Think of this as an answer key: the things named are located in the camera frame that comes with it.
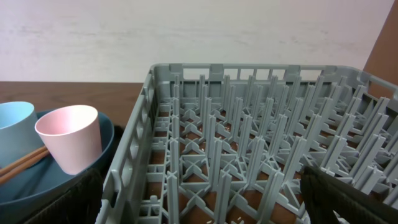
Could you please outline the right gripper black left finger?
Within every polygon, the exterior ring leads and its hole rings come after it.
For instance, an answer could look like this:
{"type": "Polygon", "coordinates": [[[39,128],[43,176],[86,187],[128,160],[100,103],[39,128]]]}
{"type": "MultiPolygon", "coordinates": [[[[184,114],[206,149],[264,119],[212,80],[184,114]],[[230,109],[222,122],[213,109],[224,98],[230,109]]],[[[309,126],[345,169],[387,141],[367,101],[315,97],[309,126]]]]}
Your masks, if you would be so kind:
{"type": "Polygon", "coordinates": [[[101,209],[103,179],[97,169],[88,169],[77,182],[52,202],[32,213],[28,224],[94,223],[101,209]]]}

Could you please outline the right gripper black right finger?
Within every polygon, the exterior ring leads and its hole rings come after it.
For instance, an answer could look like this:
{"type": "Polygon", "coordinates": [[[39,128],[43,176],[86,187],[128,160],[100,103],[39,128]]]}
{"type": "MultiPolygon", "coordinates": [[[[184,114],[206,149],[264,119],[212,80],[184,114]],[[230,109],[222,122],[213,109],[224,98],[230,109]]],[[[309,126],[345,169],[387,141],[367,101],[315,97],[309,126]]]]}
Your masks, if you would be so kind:
{"type": "Polygon", "coordinates": [[[312,224],[397,223],[397,210],[374,200],[317,167],[302,169],[300,190],[312,224]]]}

